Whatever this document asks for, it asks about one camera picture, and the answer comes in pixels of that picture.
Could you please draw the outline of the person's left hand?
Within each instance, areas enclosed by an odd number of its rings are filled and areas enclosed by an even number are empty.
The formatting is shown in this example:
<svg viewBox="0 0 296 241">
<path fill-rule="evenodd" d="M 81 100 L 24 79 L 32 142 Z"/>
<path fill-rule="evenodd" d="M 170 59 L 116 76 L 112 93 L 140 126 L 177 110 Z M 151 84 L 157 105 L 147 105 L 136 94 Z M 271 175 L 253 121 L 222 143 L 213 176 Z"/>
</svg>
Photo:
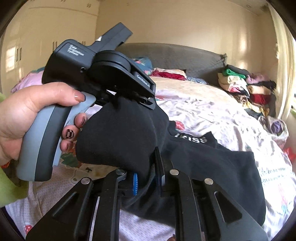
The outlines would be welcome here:
<svg viewBox="0 0 296 241">
<path fill-rule="evenodd" d="M 52 104 L 74 106 L 84 100 L 78 90 L 54 82 L 26 87 L 1 102 L 1 166 L 19 159 L 23 136 L 41 109 Z"/>
</svg>

